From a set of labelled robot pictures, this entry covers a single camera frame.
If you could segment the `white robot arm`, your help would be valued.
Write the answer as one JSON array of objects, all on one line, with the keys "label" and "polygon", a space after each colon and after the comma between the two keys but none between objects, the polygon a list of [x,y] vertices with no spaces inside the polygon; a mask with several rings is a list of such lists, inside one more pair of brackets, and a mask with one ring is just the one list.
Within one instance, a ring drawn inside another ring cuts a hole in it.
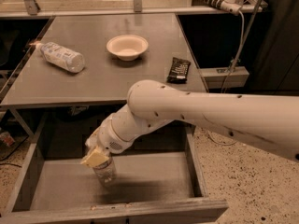
[{"label": "white robot arm", "polygon": [[180,91],[141,80],[128,91],[127,104],[87,139],[88,153],[81,163],[92,168],[102,165],[139,136],[174,120],[298,161],[298,97]]}]

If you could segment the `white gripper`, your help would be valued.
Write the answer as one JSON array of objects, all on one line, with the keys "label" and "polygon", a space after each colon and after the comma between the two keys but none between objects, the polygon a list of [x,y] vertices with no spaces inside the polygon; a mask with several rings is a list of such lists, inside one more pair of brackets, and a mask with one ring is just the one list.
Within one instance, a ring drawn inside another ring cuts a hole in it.
[{"label": "white gripper", "polygon": [[109,115],[98,129],[87,138],[85,146],[88,150],[80,162],[82,165],[91,168],[99,166],[108,161],[109,152],[120,154],[133,144],[132,141],[122,140],[116,134],[112,127],[112,118],[113,115]]}]

